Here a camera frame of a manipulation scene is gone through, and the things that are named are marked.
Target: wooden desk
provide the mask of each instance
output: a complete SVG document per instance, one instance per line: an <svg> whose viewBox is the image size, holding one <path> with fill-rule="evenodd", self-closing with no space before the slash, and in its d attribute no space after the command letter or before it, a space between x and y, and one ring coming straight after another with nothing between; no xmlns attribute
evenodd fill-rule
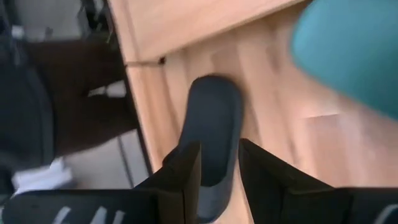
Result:
<svg viewBox="0 0 398 224"><path fill-rule="evenodd" d="M163 67L127 68L154 170L177 144L192 81L221 72L245 95L242 137L336 187L398 186L398 123L317 83L292 63L290 36L304 7L167 54ZM133 58L134 47L126 49L131 43L124 42L128 19L115 19L125 58ZM252 223L238 168L231 202L217 223Z"/></svg>

